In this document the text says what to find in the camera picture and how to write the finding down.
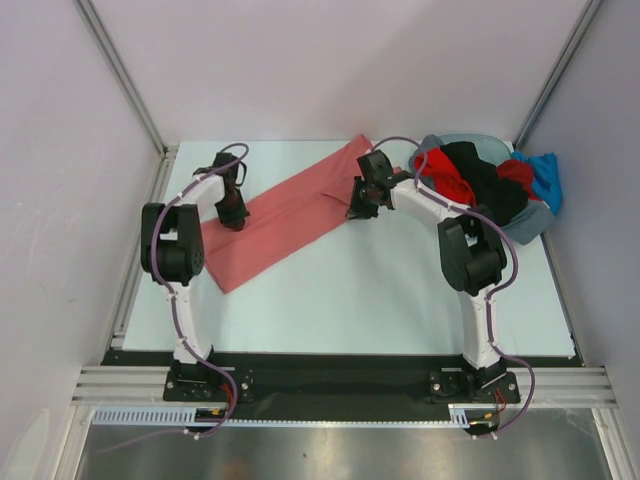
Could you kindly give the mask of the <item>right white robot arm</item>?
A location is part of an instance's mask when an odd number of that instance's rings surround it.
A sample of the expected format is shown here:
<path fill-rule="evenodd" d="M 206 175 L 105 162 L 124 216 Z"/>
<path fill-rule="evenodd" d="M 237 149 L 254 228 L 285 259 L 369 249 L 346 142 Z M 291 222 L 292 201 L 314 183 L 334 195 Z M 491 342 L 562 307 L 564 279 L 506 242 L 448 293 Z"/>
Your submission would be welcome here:
<path fill-rule="evenodd" d="M 486 210 L 470 209 L 424 187 L 409 172 L 394 170 L 381 151 L 357 159 L 347 217 L 370 219 L 381 207 L 437 228 L 439 258 L 447 284 L 458 293 L 463 318 L 466 372 L 463 393 L 484 401 L 506 375 L 496 337 L 495 291 L 507 267 L 504 233 Z"/>

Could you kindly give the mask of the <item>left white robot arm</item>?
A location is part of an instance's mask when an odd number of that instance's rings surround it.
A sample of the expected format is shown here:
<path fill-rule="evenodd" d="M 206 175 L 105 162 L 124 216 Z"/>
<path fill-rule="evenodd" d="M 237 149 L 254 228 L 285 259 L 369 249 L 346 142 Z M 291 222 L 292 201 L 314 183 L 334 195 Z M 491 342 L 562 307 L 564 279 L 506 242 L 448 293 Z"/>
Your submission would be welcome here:
<path fill-rule="evenodd" d="M 187 186 L 166 203 L 147 203 L 141 211 L 142 269 L 165 295 L 176 335 L 170 373 L 197 398 L 214 397 L 232 376 L 213 364 L 213 345 L 199 323 L 196 281 L 205 266 L 203 215 L 214 209 L 222 226 L 244 228 L 249 211 L 241 194 L 249 146 L 232 143 L 212 164 L 194 171 Z"/>

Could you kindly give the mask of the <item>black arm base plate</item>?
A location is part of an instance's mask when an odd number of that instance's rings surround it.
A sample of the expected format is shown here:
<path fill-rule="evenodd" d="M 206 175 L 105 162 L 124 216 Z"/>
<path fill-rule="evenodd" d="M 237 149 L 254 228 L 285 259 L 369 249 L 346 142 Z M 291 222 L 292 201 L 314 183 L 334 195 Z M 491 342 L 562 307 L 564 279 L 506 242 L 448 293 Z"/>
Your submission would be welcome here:
<path fill-rule="evenodd" d="M 162 401 L 155 405 L 106 405 L 162 410 L 162 421 L 193 410 L 190 423 L 204 427 L 229 414 L 235 421 L 295 423 L 439 422 L 449 408 L 470 404 L 483 410 L 516 407 L 524 395 L 515 368 L 534 379 L 536 368 L 576 368 L 577 357 L 525 357 L 504 360 L 506 375 L 481 389 L 474 387 L 457 356 L 358 356 L 294 354 L 220 354 L 234 385 L 210 388 L 176 385 L 165 354 L 119 352 L 102 366 L 164 367 Z"/>

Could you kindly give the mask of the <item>pink t shirt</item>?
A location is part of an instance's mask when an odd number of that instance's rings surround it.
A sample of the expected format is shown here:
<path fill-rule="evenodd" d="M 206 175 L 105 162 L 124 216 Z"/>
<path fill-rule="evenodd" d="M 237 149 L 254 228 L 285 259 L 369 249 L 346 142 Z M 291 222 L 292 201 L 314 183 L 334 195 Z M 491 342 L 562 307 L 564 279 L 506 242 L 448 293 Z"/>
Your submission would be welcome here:
<path fill-rule="evenodd" d="M 357 159 L 373 147 L 359 135 L 302 172 L 261 193 L 247 204 L 240 231 L 217 218 L 202 224 L 206 268 L 229 294 L 296 251 L 343 225 Z"/>

